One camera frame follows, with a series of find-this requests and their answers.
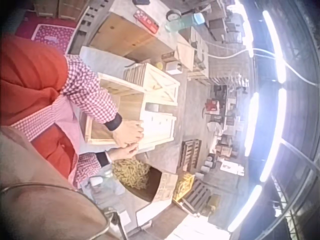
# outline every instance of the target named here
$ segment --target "fluorescent light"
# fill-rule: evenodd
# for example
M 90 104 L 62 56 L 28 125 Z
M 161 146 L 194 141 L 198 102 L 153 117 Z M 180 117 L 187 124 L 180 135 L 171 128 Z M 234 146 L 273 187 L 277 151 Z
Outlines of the fluorescent light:
M 234 5 L 229 5 L 226 8 L 230 10 L 233 13 L 240 14 L 243 18 L 243 30 L 245 36 L 242 38 L 243 45 L 245 45 L 246 49 L 249 52 L 250 58 L 253 58 L 254 56 L 254 50 L 253 50 L 253 41 L 254 41 L 254 35 L 252 33 L 251 25 L 248 20 L 248 15 L 246 12 L 246 9 L 243 4 L 240 3 L 239 0 L 234 1 Z
M 279 93 L 278 93 L 278 111 L 276 116 L 276 123 L 275 123 L 271 149 L 260 176 L 260 181 L 263 183 L 268 179 L 278 154 L 279 146 L 282 139 L 282 132 L 284 130 L 284 125 L 285 125 L 286 108 L 287 108 L 287 91 L 281 88 L 279 89 Z
M 248 157 L 251 152 L 251 147 L 255 138 L 256 124 L 258 119 L 259 111 L 259 93 L 255 92 L 250 100 L 249 114 L 248 114 L 248 125 L 246 129 L 244 147 L 244 155 Z
M 228 231 L 233 232 L 239 227 L 239 225 L 243 222 L 245 217 L 248 215 L 252 207 L 255 205 L 256 201 L 258 200 L 260 194 L 262 192 L 262 186 L 256 185 L 248 199 L 248 201 L 245 203 L 239 214 L 235 217 L 235 219 L 232 221 L 232 223 L 228 226 Z
M 281 50 L 279 37 L 269 12 L 263 11 L 262 14 L 271 36 L 271 41 L 272 41 L 274 54 L 275 54 L 275 66 L 276 66 L 276 74 L 278 77 L 278 81 L 279 83 L 283 84 L 287 80 L 287 74 L 286 74 L 286 65 L 283 61 L 284 56 Z

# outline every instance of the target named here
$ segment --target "cable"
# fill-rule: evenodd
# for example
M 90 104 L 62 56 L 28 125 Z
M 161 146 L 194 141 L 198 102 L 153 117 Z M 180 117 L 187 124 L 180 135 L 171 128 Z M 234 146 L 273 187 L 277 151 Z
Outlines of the cable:
M 182 44 L 182 45 L 188 46 L 189 48 L 192 48 L 192 49 L 194 49 L 194 50 L 196 50 L 196 51 L 198 51 L 197 48 L 194 48 L 194 47 L 192 47 L 192 46 L 190 46 L 190 45 L 187 45 L 187 44 L 185 44 L 185 43 L 183 43 L 183 42 L 180 42 L 180 41 L 179 41 L 179 43 Z M 267 50 L 264 50 L 264 49 L 261 49 L 261 48 L 253 48 L 252 50 L 254 50 L 254 51 L 260 51 L 260 52 L 263 52 L 263 53 L 272 55 L 273 57 L 275 57 L 275 59 L 281 60 L 281 61 L 284 63 L 284 65 L 285 65 L 287 68 L 289 68 L 295 75 L 297 75 L 301 80 L 303 80 L 304 82 L 306 82 L 307 84 L 310 84 L 310 85 L 312 85 L 312 86 L 315 86 L 315 87 L 318 86 L 317 83 L 314 83 L 314 82 L 312 82 L 312 81 L 309 81 L 309 80 L 305 79 L 303 76 L 301 76 L 301 75 L 300 75 L 296 70 L 294 70 L 294 68 L 291 67 L 283 58 L 278 58 L 273 52 L 270 52 L 270 51 L 267 51 Z M 209 54 L 209 53 L 207 53 L 207 55 L 208 55 L 208 57 L 211 57 L 211 58 L 214 58 L 214 59 L 230 59 L 230 58 L 234 58 L 234 57 L 236 57 L 236 56 L 238 56 L 238 55 L 240 55 L 240 54 L 242 54 L 242 53 L 244 53 L 244 52 L 247 52 L 247 51 L 249 51 L 249 50 L 248 50 L 248 49 L 243 49 L 243 50 L 240 50 L 240 51 L 238 51 L 238 52 L 236 52 L 236 53 L 234 53 L 234 54 L 232 54 L 232 55 L 229 55 L 229 56 L 215 56 L 215 55 L 211 55 L 211 54 Z

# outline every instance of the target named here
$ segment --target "white container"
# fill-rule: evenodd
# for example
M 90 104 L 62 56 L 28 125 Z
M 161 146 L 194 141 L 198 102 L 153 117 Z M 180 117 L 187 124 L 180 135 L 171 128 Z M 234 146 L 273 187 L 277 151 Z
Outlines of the white container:
M 205 161 L 204 162 L 204 165 L 209 167 L 209 168 L 212 168 L 212 166 L 214 165 L 214 163 L 212 161 Z
M 200 170 L 201 170 L 201 172 L 204 172 L 207 174 L 210 171 L 210 167 L 202 166 Z
M 196 173 L 194 174 L 194 176 L 195 176 L 197 179 L 200 179 L 200 180 L 203 180 L 204 177 L 205 177 L 205 175 L 202 174 L 202 173 L 200 173 L 200 172 L 196 172 Z
M 182 69 L 182 65 L 180 62 L 171 61 L 171 62 L 166 63 L 165 71 L 168 74 L 176 75 L 176 74 L 182 74 L 183 69 Z

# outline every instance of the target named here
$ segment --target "cardboard box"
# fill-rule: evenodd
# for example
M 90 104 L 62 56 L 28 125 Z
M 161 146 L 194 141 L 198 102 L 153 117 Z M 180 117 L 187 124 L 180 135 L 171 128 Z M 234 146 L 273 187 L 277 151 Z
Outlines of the cardboard box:
M 155 203 L 172 199 L 177 181 L 178 175 L 151 167 L 146 189 L 136 189 L 127 185 L 124 187 L 138 198 Z

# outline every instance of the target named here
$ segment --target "wood shavings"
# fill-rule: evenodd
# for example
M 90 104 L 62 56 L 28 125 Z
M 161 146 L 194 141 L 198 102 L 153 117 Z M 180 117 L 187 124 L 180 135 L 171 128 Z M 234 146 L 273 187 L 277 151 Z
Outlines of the wood shavings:
M 116 178 L 124 185 L 136 189 L 146 189 L 150 166 L 132 159 L 117 160 L 112 163 L 112 171 Z

